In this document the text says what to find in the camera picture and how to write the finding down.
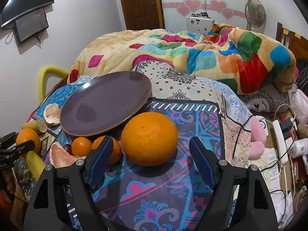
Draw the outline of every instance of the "white box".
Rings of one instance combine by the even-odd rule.
[[[187,30],[199,35],[206,35],[211,29],[215,20],[210,17],[191,15],[187,17]]]

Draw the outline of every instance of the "small orange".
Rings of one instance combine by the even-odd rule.
[[[77,157],[86,157],[92,148],[92,142],[85,137],[78,137],[72,143],[72,154]]]
[[[41,149],[41,140],[38,134],[31,128],[25,128],[21,130],[16,138],[16,145],[19,145],[28,140],[32,140],[35,143],[34,152],[38,153]]]
[[[97,138],[92,144],[92,149],[97,149],[101,141],[104,139],[104,137],[105,136],[101,136]],[[113,137],[112,137],[112,140],[113,140],[113,151],[108,160],[108,165],[115,164],[120,159],[121,154],[122,154],[120,144]]]
[[[140,166],[158,166],[169,160],[177,149],[178,133],[173,122],[156,112],[132,118],[121,134],[126,156]]]

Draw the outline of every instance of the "yellow foam tube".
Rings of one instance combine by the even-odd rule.
[[[68,72],[64,69],[58,68],[56,66],[46,66],[45,68],[43,68],[43,70],[41,71],[41,74],[39,76],[38,79],[38,97],[39,97],[39,101],[42,102],[46,95],[45,95],[45,91],[44,91],[44,79],[47,73],[56,73],[58,75],[61,75],[63,77],[68,75]]]

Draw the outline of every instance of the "wooden headboard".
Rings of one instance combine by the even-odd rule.
[[[308,59],[308,40],[301,35],[283,28],[282,24],[277,24],[276,40],[290,49],[296,60],[299,58]]]

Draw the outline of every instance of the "cable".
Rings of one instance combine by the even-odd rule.
[[[234,150],[233,150],[233,154],[232,154],[232,160],[233,160],[234,155],[235,155],[236,145],[238,144],[238,138],[240,137],[241,130],[246,126],[246,124],[249,122],[249,120],[250,120],[251,117],[253,117],[253,116],[254,116],[254,115],[249,116],[248,120],[241,126],[240,131],[238,132],[238,136],[237,136],[237,138],[236,138],[235,146],[234,146]]]
[[[291,106],[290,106],[289,104],[286,104],[286,103],[281,104],[281,105],[276,109],[276,112],[275,112],[275,115],[274,115],[274,120],[276,119],[276,114],[277,114],[278,109],[279,109],[281,106],[283,106],[283,105],[287,105],[287,106],[289,107],[289,109],[292,110],[292,115],[294,116],[294,119],[293,119],[293,120],[295,120],[296,115],[295,115],[295,112],[294,112],[293,108],[291,108]]]
[[[41,44],[42,44],[41,38],[43,37],[44,31],[45,31],[44,28],[45,28],[46,22],[47,22],[47,18],[46,18],[46,16],[45,16],[45,21],[44,21],[44,25],[43,25],[42,34],[41,34],[40,37],[38,36],[38,34],[35,36],[35,38],[38,40],[38,43],[39,43],[40,46],[41,46]]]
[[[287,175],[285,173],[285,166],[283,166],[283,174],[284,174],[284,177],[285,177],[285,194],[288,195],[288,184],[287,184]]]
[[[273,125],[273,123],[271,121],[269,121],[268,119],[265,119],[269,124]]]
[[[293,142],[291,143],[291,145],[289,146],[289,148],[287,149],[287,151],[278,159],[278,161],[275,162],[273,165],[271,165],[271,166],[269,166],[269,167],[266,167],[266,168],[262,169],[261,172],[263,172],[263,171],[265,171],[265,170],[268,170],[268,169],[272,168],[273,166],[275,166],[275,165],[281,160],[281,158],[284,157],[284,156],[288,153],[289,149],[292,147],[292,145],[293,145],[293,143],[294,143],[294,141],[295,141],[295,139],[296,139],[296,135],[297,135],[297,133],[295,132],[295,136],[294,136]]]
[[[19,199],[16,195],[14,195],[14,196],[15,196],[16,199],[22,201],[22,202],[25,203],[25,204],[28,204],[26,201]]]
[[[291,157],[290,156],[288,156],[288,157],[290,158],[289,162],[291,164],[291,175],[292,175],[292,185],[293,185],[292,199],[294,199],[294,197],[295,197],[295,175],[293,174],[293,171],[295,171],[295,170],[294,170],[294,166],[293,166],[293,162],[292,162]]]
[[[2,28],[4,30],[10,30],[10,29],[13,29],[14,27],[10,27],[10,28]]]
[[[274,160],[272,160],[270,163],[269,163],[269,165],[271,164],[271,163],[273,163],[273,162],[275,162],[275,161],[278,161],[278,163],[280,162],[278,159],[274,159]],[[281,174],[281,166],[278,166],[278,175],[280,176],[280,174]]]
[[[287,208],[287,195],[286,195],[285,192],[284,192],[283,190],[281,190],[281,189],[274,190],[274,191],[270,192],[270,194],[276,193],[276,192],[282,192],[282,193],[284,194],[284,197],[285,197],[285,209],[284,209],[284,211],[283,211],[283,214],[282,214],[282,217],[281,217],[280,222],[278,222],[278,226],[279,226],[280,223],[282,222],[284,216],[285,216],[285,210],[286,210],[286,208]]]
[[[7,39],[8,39],[9,36],[10,36],[10,34],[12,34],[12,37],[11,37],[11,39],[10,39],[9,41],[7,41]],[[9,44],[11,43],[12,39],[13,39],[13,30],[12,30],[12,31],[7,35],[7,37],[5,38],[5,44],[6,44],[6,45],[9,45]]]

